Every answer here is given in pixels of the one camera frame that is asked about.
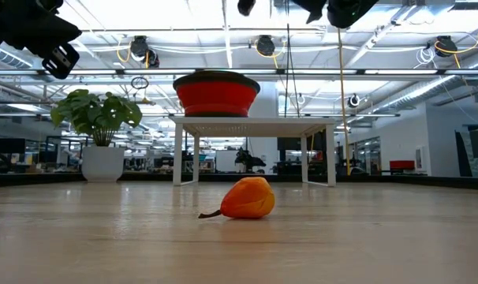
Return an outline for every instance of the floor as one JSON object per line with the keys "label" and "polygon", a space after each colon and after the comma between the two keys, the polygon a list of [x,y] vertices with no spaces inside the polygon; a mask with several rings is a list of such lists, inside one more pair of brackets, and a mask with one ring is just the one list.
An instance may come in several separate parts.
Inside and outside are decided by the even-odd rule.
{"label": "floor", "polygon": [[0,283],[478,284],[478,191],[272,184],[265,219],[197,219],[231,184],[0,188]]}

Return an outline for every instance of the ceiling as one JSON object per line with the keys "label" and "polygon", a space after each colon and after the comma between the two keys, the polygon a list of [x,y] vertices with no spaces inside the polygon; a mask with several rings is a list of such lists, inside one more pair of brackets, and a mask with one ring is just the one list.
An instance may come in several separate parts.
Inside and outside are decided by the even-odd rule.
{"label": "ceiling", "polygon": [[[338,69],[338,30],[330,25],[327,17],[324,15],[319,21],[305,24],[308,12],[291,6],[287,16],[284,9],[279,7],[280,2],[282,1],[257,1],[249,17],[239,14],[237,0],[65,0],[58,11],[61,18],[75,24],[83,32],[71,42],[80,53],[75,69],[144,68],[132,59],[123,62],[117,55],[120,49],[120,56],[123,59],[127,57],[129,42],[134,36],[148,37],[148,44],[157,52],[162,69],[273,69],[274,60],[261,57],[256,52],[255,41],[261,35],[269,35],[273,39],[277,46],[276,53],[280,52],[277,64],[283,69],[288,59],[286,49],[283,48],[283,42],[286,44],[288,38],[287,22],[290,26],[289,39],[294,68]],[[438,3],[448,1],[427,1],[429,6],[392,26],[392,16],[401,8],[401,1],[380,1],[353,26],[341,30],[346,68],[431,69],[434,68],[434,63],[439,68],[455,68],[452,57],[435,56],[434,63],[431,60],[427,64],[421,64],[420,52],[427,43],[433,44],[436,36],[451,36],[461,49],[476,45],[478,9],[439,9],[435,13],[433,6],[430,6],[433,3],[433,6],[437,6]],[[358,54],[360,48],[367,43],[369,45],[366,51]],[[34,57],[28,50],[15,50],[5,44],[0,48],[24,60],[32,68],[40,68],[40,58]],[[478,44],[463,54],[461,60],[465,61],[465,58],[475,53],[478,53]],[[0,69],[12,68],[0,62]],[[172,88],[174,76],[147,78],[151,82],[150,86],[137,95],[147,97],[156,105],[143,106],[143,112],[175,113],[174,105],[178,105],[178,101]],[[43,85],[46,84],[48,93],[54,94],[54,100],[59,100],[77,88],[87,88],[94,93],[113,92],[124,95],[125,88],[130,89],[131,79],[130,76],[76,76],[64,81],[47,82],[31,77],[0,76],[1,81],[40,98],[43,97]],[[79,84],[79,80],[92,83]],[[281,78],[268,80],[276,83],[279,95],[285,94]],[[362,98],[362,103],[374,105],[418,80],[420,78],[346,79],[345,96],[357,94]],[[296,84],[297,92],[302,94],[299,98],[302,112],[340,112],[341,85],[338,80],[298,77]],[[294,93],[292,83],[289,84],[288,93]],[[21,99],[34,97],[21,96]],[[166,120],[144,118],[143,124],[148,128],[159,129],[161,121]]]}

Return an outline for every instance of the bowl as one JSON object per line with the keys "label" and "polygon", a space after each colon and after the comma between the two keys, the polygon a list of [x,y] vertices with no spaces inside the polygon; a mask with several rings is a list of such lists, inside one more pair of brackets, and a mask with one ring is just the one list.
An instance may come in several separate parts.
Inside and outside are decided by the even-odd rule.
{"label": "bowl", "polygon": [[186,117],[248,117],[260,85],[228,71],[197,71],[174,81]]}

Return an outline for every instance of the potted plant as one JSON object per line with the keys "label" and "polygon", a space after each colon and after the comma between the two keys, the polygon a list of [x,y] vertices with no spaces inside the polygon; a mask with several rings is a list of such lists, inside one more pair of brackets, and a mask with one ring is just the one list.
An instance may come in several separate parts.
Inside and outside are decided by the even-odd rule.
{"label": "potted plant", "polygon": [[120,178],[124,149],[109,146],[122,123],[132,127],[139,125],[143,114],[134,102],[110,92],[101,99],[80,89],[58,101],[50,115],[56,126],[69,121],[77,133],[86,133],[94,140],[96,147],[83,149],[81,171],[88,181],[108,182]]}

